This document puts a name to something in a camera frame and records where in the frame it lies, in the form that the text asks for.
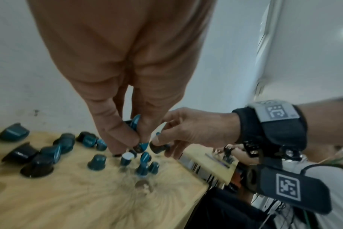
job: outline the white shirt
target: white shirt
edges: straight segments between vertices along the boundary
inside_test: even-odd
[[[286,171],[299,174],[301,170],[315,163],[310,162],[283,162],[283,168]],[[329,166],[317,166],[307,169],[306,176],[320,179],[330,189],[332,211],[327,215],[315,214],[321,229],[343,229],[343,169]],[[274,222],[277,229],[309,229],[297,217],[294,217],[293,209],[287,205],[285,209],[278,214]]]

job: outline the background table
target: background table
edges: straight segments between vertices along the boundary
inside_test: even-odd
[[[122,169],[120,158],[109,151],[88,149],[81,143],[62,155],[53,173],[43,178],[23,177],[22,166],[1,163],[23,142],[40,149],[59,136],[31,132],[22,142],[0,142],[0,229],[184,228],[208,188],[164,155],[150,153],[152,161],[160,164],[159,173],[140,179],[134,174],[139,158]],[[91,171],[87,163],[97,153],[107,156],[106,167]]]
[[[221,184],[229,184],[236,170],[238,160],[234,158],[234,161],[230,165],[230,168],[226,168],[220,163],[212,160],[205,153],[211,153],[213,148],[208,148],[198,144],[192,144],[185,149],[183,155],[190,158],[198,166],[211,173]]]

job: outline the screw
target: screw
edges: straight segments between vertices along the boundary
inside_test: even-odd
[[[287,149],[287,150],[286,150],[286,155],[289,156],[289,157],[293,157],[293,152],[292,152],[292,150]]]

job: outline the wall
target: wall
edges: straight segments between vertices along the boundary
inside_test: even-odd
[[[256,80],[259,23],[268,0],[219,0],[202,56],[176,107],[230,112],[244,106]],[[124,119],[131,111],[126,94]],[[0,0],[0,127],[94,131],[84,102],[48,56],[24,1]]]
[[[285,1],[258,100],[343,96],[343,0]]]

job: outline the wooden desk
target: wooden desk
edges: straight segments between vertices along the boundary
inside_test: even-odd
[[[31,132],[22,142],[40,149],[59,136]],[[163,155],[151,153],[152,161],[160,163],[159,173],[140,179],[134,174],[138,158],[122,169],[120,158],[80,143],[61,156],[52,174],[29,179],[19,173],[22,166],[1,163],[22,142],[0,142],[0,229],[183,228],[208,188]],[[86,164],[97,153],[107,156],[106,167],[91,171]],[[149,185],[137,189],[140,180]]]
[[[183,155],[200,165],[201,168],[203,168],[207,172],[211,173],[221,183],[229,184],[237,167],[238,160],[235,158],[235,160],[230,165],[230,168],[226,168],[205,155],[205,153],[211,153],[212,150],[212,148],[193,144],[185,149]]]

